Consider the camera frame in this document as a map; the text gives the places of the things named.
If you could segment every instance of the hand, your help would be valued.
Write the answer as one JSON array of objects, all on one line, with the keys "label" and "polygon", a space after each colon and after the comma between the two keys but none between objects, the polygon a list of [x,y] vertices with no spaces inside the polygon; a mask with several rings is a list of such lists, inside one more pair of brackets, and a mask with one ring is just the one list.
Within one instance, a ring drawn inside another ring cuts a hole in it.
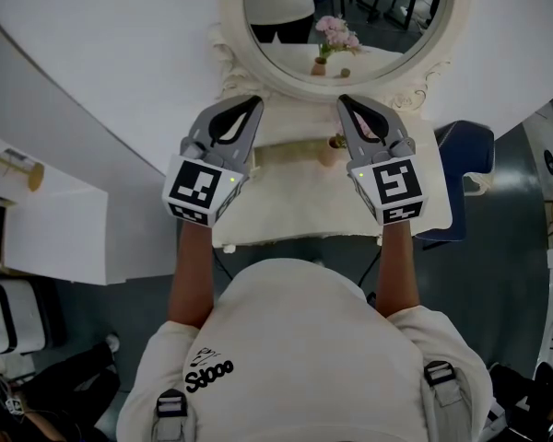
[{"label": "hand", "polygon": [[27,413],[30,411],[29,404],[27,403],[27,397],[23,391],[16,391],[13,395],[20,401],[20,406],[22,407],[22,412]]}]

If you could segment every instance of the small vase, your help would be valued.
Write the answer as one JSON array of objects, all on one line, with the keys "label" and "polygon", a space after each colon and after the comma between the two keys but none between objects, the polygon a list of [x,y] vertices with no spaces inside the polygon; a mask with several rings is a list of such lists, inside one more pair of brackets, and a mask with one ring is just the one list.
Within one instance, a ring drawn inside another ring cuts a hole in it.
[{"label": "small vase", "polygon": [[335,144],[335,138],[331,137],[327,140],[318,152],[317,159],[324,167],[332,167],[340,158],[340,147]]},{"label": "small vase", "polygon": [[312,76],[325,76],[325,64],[328,62],[324,57],[316,57],[312,67]]}]

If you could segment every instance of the white wall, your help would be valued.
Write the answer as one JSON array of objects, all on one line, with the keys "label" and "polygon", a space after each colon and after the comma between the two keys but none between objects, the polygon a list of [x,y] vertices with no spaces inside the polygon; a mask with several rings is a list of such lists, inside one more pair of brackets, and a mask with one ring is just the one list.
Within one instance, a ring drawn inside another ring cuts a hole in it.
[{"label": "white wall", "polygon": [[[0,0],[8,34],[162,172],[218,94],[206,39],[218,20],[217,0]],[[425,116],[502,135],[553,97],[553,0],[472,0],[465,23]]]},{"label": "white wall", "polygon": [[553,0],[472,0],[425,115],[481,122],[500,136],[553,98]]}]

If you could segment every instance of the navy chair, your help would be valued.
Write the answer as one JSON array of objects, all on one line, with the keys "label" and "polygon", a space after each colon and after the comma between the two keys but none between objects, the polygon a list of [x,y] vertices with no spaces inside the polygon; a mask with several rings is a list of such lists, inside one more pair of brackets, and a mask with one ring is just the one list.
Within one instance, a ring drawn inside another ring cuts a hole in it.
[{"label": "navy chair", "polygon": [[465,239],[463,176],[468,173],[489,174],[494,168],[494,133],[486,126],[474,122],[453,122],[439,130],[436,141],[441,153],[453,223],[448,229],[431,229],[417,234],[417,238],[436,242],[424,249]]}]

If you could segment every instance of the logo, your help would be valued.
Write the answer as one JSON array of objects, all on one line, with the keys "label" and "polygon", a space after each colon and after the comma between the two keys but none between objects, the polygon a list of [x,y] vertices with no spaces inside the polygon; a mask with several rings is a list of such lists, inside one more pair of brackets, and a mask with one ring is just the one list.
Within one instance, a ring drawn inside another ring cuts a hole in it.
[{"label": "logo", "polygon": [[184,381],[193,386],[187,386],[186,390],[189,393],[194,393],[200,388],[206,388],[209,383],[213,383],[216,379],[224,377],[232,371],[233,364],[230,360],[226,360],[222,364],[200,369],[198,375],[194,372],[188,373]]},{"label": "logo", "polygon": [[170,198],[208,209],[219,184],[221,171],[184,161],[170,190]]},{"label": "logo", "polygon": [[178,206],[177,204],[170,203],[170,210],[172,214],[186,221],[197,223],[199,225],[208,226],[208,218],[205,213],[199,213],[198,211],[189,210],[184,206]]},{"label": "logo", "polygon": [[422,194],[410,159],[373,167],[372,171],[382,204],[400,202]]},{"label": "logo", "polygon": [[191,366],[203,366],[207,365],[207,360],[209,358],[215,358],[219,357],[221,354],[215,352],[213,349],[209,349],[208,347],[203,347],[200,351],[196,353],[194,356],[193,361],[191,362]]},{"label": "logo", "polygon": [[396,223],[397,221],[404,221],[410,217],[416,217],[422,210],[422,202],[414,204],[405,204],[397,208],[391,208],[383,210],[383,223],[388,225],[390,223]]}]

